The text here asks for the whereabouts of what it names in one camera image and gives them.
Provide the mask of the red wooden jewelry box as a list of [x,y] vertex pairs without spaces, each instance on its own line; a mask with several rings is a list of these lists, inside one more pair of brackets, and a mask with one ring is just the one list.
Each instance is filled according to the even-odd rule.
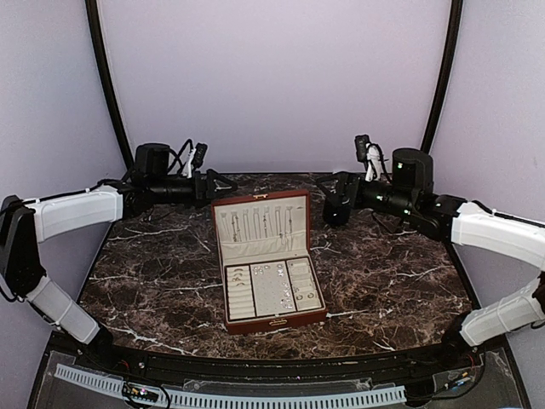
[[229,334],[325,319],[328,309],[310,251],[307,190],[219,199],[212,216]]

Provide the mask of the red jewelry tray insert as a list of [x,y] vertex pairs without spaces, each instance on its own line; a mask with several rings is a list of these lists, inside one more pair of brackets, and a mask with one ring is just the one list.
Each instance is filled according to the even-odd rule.
[[325,311],[307,256],[228,266],[225,285],[231,322]]

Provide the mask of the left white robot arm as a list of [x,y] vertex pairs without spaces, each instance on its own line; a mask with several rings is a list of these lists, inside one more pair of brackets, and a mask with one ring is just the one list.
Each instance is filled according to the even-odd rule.
[[[154,205],[200,208],[235,191],[234,180],[214,170],[190,176],[128,171],[90,188],[48,197],[7,197],[1,207],[1,295],[26,302],[51,325],[87,347],[103,372],[120,364],[112,334],[56,282],[48,267],[83,267],[98,251],[98,239],[115,222],[142,215]],[[76,262],[77,256],[83,261]]]

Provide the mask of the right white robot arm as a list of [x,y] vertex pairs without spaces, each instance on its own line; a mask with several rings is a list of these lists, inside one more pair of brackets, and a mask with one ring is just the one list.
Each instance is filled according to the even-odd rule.
[[544,322],[544,225],[502,214],[477,200],[433,192],[430,180],[368,181],[339,172],[316,181],[324,193],[325,219],[344,224],[351,210],[373,210],[407,222],[419,234],[463,253],[485,253],[488,261],[524,264],[535,271],[496,301],[458,315],[445,331],[434,361],[451,370],[468,349],[492,338]]

